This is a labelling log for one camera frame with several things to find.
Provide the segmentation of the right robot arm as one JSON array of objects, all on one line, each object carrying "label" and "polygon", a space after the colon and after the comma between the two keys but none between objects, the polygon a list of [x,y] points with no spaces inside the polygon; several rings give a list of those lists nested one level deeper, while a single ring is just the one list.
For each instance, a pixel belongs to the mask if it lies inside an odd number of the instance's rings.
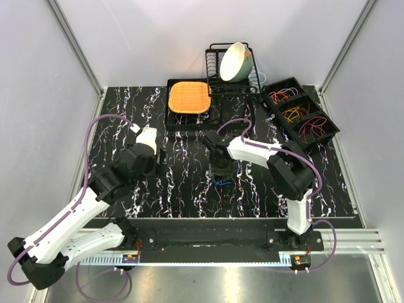
[{"label": "right robot arm", "polygon": [[203,135],[202,143],[209,151],[210,174],[214,177],[229,177],[236,162],[268,169],[274,186],[287,202],[288,246],[298,251],[308,245],[313,227],[310,203],[320,192],[323,180],[299,144],[292,140],[283,145],[263,143],[243,135],[225,138],[215,131]]}]

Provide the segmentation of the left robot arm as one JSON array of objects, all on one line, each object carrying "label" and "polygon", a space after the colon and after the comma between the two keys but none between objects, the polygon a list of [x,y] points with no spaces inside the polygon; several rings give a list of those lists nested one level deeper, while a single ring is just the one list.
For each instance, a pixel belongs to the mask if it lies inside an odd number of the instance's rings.
[{"label": "left robot arm", "polygon": [[12,238],[7,247],[27,284],[43,290],[87,257],[110,248],[140,246],[137,229],[127,218],[115,218],[81,237],[77,232],[99,213],[130,194],[138,181],[156,177],[165,166],[166,151],[146,143],[128,145],[113,162],[97,169],[74,199],[32,235]]}]

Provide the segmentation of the black tray rack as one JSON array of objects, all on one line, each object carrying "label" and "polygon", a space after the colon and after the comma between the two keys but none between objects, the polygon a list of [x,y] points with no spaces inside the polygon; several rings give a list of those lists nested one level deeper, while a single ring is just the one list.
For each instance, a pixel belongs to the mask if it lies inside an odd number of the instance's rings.
[{"label": "black tray rack", "polygon": [[246,118],[256,122],[253,96],[251,97],[211,97],[211,107],[202,114],[177,114],[168,107],[169,92],[180,81],[201,81],[205,79],[169,79],[167,81],[167,101],[165,106],[165,127],[169,132],[217,130],[233,119]]}]

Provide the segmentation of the orange woven basket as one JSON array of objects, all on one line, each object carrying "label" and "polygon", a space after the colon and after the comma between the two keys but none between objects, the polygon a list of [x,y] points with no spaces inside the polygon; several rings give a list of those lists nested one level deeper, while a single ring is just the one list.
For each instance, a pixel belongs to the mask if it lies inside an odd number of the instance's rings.
[{"label": "orange woven basket", "polygon": [[211,107],[210,87],[201,81],[180,81],[169,92],[168,107],[177,114],[202,114]]}]

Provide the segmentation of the clear plastic cup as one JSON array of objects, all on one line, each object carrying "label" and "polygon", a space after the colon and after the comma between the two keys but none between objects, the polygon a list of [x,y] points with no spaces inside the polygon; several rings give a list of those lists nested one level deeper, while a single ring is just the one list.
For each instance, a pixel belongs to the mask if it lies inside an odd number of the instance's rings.
[{"label": "clear plastic cup", "polygon": [[253,71],[248,76],[249,84],[258,92],[266,82],[266,75],[261,71]]}]

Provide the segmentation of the black compartment bin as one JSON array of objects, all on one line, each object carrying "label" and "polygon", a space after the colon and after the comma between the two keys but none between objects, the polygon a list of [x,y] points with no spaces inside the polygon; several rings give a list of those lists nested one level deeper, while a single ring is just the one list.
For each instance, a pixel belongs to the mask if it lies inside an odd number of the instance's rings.
[{"label": "black compartment bin", "polygon": [[304,151],[329,143],[340,132],[294,77],[266,85],[261,96],[263,107],[275,115],[288,138]]}]

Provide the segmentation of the cream ceramic bowl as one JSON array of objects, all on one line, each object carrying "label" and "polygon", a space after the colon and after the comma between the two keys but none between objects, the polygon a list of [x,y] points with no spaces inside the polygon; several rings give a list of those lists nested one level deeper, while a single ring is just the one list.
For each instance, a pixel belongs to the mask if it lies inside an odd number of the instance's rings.
[{"label": "cream ceramic bowl", "polygon": [[253,69],[253,55],[248,47],[236,42],[225,52],[220,64],[220,77],[226,82],[246,79]]}]

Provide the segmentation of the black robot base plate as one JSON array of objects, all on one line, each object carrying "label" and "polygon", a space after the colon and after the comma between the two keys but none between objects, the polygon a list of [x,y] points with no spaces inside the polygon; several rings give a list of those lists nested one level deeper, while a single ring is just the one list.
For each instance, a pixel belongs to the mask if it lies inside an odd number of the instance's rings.
[{"label": "black robot base plate", "polygon": [[133,218],[133,240],[140,240],[141,251],[167,246],[253,246],[269,251],[322,251],[323,238],[319,229],[326,223],[315,218],[316,224],[304,235],[295,235],[285,218]]}]

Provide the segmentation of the left aluminium frame post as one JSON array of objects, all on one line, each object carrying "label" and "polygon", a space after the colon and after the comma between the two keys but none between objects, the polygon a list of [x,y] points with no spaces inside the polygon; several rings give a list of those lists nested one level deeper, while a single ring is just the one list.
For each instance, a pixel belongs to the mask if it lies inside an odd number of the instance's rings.
[{"label": "left aluminium frame post", "polygon": [[77,59],[79,65],[81,66],[85,76],[87,77],[88,81],[91,84],[91,87],[95,91],[98,97],[100,97],[104,89],[101,86],[99,80],[97,79],[86,55],[84,54],[76,35],[74,34],[68,19],[66,18],[62,8],[60,7],[58,1],[56,0],[45,0],[46,5],[48,6],[52,16],[54,17],[56,23],[58,24],[64,38],[66,39],[68,45],[70,46],[71,50],[75,58]]}]

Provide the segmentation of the aluminium frame post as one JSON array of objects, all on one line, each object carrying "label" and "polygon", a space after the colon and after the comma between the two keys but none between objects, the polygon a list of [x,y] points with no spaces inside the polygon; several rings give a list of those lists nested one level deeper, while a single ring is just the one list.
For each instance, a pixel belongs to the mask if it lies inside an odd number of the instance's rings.
[{"label": "aluminium frame post", "polygon": [[367,0],[361,9],[352,29],[350,30],[347,38],[345,39],[336,59],[334,60],[328,74],[326,75],[322,85],[319,87],[321,93],[325,93],[328,87],[331,85],[333,78],[336,76],[338,70],[343,64],[345,58],[348,56],[351,48],[353,47],[355,41],[359,37],[363,27],[368,21],[370,15],[374,11],[378,4],[378,0]]},{"label": "aluminium frame post", "polygon": [[99,80],[97,79],[86,55],[84,54],[76,35],[74,34],[68,19],[66,18],[62,8],[60,7],[58,1],[56,0],[45,0],[46,5],[48,6],[52,16],[54,17],[56,23],[58,24],[64,38],[66,39],[68,45],[70,46],[71,50],[75,58],[77,59],[79,65],[81,66],[85,76],[87,77],[88,81],[91,84],[91,87],[95,91],[98,97],[100,97],[104,89],[101,86]]}]

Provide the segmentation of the right aluminium frame post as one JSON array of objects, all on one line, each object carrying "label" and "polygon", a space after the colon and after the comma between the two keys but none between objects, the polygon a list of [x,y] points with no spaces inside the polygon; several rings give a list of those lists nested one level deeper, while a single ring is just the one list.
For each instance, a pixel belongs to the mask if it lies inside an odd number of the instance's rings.
[{"label": "right aluminium frame post", "polygon": [[325,93],[328,87],[331,85],[333,78],[336,76],[338,70],[343,64],[345,58],[348,56],[351,48],[353,47],[355,41],[359,37],[363,27],[368,21],[370,15],[374,11],[378,4],[378,0],[367,0],[361,9],[352,29],[350,30],[347,38],[345,39],[336,59],[334,60],[328,74],[326,75],[322,85],[319,87],[321,93]]}]

